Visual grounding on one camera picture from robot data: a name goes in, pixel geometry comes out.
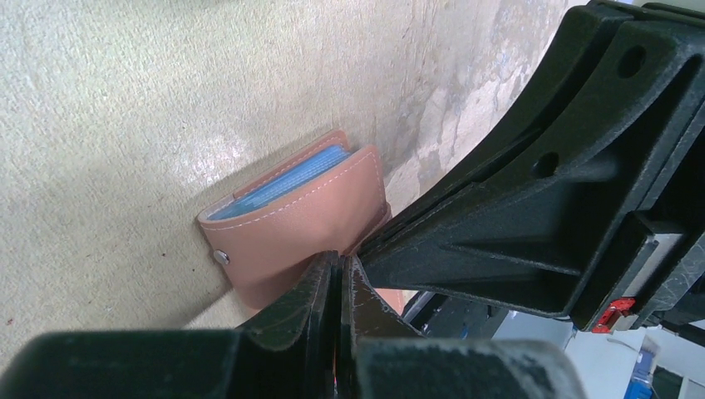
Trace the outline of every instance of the screw hole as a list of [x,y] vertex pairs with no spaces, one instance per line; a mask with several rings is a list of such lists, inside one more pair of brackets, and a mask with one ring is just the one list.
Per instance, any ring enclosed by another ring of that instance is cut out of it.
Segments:
[[558,168],[558,161],[558,154],[555,152],[543,154],[534,164],[534,168],[532,169],[534,175],[539,179],[551,177]]
[[632,77],[639,72],[645,61],[646,49],[641,46],[634,46],[622,56],[617,68],[617,74],[623,79]]

